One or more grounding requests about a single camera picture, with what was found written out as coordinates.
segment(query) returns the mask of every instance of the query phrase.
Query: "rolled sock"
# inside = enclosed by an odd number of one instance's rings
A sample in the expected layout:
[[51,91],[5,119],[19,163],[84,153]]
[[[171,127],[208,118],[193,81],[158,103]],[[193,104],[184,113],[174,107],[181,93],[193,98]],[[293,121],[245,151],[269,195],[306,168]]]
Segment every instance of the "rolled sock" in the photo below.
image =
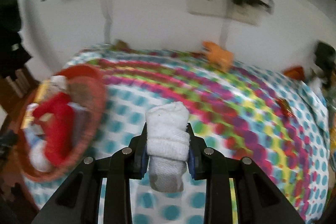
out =
[[163,193],[183,190],[189,134],[189,112],[182,102],[157,106],[146,113],[147,154],[151,187]]

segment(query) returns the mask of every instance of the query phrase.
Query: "wicker basket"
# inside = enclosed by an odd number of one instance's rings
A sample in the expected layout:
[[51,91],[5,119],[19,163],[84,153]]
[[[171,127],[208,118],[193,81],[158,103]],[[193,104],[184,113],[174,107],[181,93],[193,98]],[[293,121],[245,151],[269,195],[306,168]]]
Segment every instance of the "wicker basket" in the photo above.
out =
[[102,73],[98,68],[87,64],[76,65],[64,69],[56,75],[66,76],[70,85],[84,85],[87,87],[89,100],[86,103],[86,107],[90,113],[90,120],[79,143],[73,148],[66,160],[49,173],[39,172],[30,163],[30,148],[26,142],[24,132],[20,128],[26,108],[33,102],[36,90],[28,97],[21,109],[14,129],[19,136],[15,155],[22,174],[28,179],[40,183],[49,182],[63,176],[82,159],[83,153],[94,138],[100,125],[101,116],[106,104],[106,87],[103,83]]

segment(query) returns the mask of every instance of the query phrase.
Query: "orange stuffed animal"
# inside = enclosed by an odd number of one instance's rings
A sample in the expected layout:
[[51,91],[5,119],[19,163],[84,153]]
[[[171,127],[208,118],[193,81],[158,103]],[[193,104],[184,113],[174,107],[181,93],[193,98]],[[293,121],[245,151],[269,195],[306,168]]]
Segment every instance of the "orange stuffed animal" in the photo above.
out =
[[223,72],[227,72],[232,65],[233,53],[223,50],[219,45],[211,41],[203,41],[203,47],[206,50],[205,56],[210,63],[219,66],[219,69]]

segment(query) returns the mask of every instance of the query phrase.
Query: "orange toy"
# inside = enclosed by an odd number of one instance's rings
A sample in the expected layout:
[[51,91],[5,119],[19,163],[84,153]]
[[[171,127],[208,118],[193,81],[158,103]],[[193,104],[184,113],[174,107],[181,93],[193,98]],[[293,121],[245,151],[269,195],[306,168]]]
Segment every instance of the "orange toy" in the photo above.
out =
[[301,66],[289,68],[283,72],[283,75],[298,81],[305,80],[305,73],[303,72],[303,67]]
[[219,66],[223,72],[227,72],[231,68],[233,61],[233,53],[223,50],[219,45],[211,41],[203,41],[203,47],[206,50],[205,56],[210,63]]

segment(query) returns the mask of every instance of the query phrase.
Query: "bed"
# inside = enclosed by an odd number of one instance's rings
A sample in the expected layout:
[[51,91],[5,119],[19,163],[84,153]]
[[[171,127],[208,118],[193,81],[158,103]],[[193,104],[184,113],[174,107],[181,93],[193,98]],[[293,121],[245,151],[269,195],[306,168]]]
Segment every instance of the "bed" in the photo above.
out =
[[[194,133],[209,147],[234,159],[251,157],[306,223],[321,216],[328,191],[328,112],[303,82],[237,61],[229,73],[223,73],[195,53],[119,52],[107,44],[83,50],[66,66],[80,63],[100,67],[109,93],[101,125],[85,156],[112,155],[141,134],[147,109],[181,101],[190,112]],[[277,97],[288,101],[295,117],[282,114]],[[43,184],[25,178],[25,183],[41,208],[65,178]],[[132,180],[133,223],[203,223],[205,181],[194,181],[188,172],[183,180],[183,192],[174,194],[152,190],[148,174],[141,181]],[[105,184],[104,180],[99,223]],[[234,198],[232,208],[237,223]]]

